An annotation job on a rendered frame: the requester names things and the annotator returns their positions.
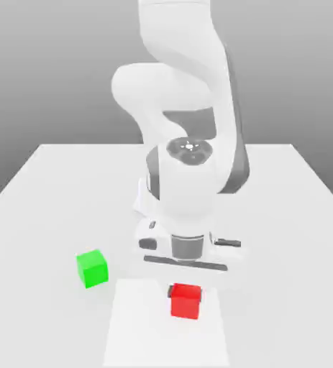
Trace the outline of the small red cube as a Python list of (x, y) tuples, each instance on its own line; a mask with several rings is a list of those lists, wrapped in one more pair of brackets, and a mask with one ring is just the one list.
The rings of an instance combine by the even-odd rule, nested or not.
[(170, 314), (178, 318), (199, 318), (201, 288), (175, 283), (170, 298)]

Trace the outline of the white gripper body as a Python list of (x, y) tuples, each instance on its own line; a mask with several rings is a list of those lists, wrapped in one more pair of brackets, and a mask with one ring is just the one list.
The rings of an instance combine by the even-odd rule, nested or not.
[(146, 254), (145, 269), (162, 281), (226, 281), (231, 278), (225, 264), (201, 261), (177, 261)]

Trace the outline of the small green cube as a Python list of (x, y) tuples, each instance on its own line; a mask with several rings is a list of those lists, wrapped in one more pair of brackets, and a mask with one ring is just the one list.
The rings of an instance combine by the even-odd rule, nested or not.
[(109, 268), (103, 254), (92, 250), (76, 256), (78, 275), (86, 289), (109, 281)]

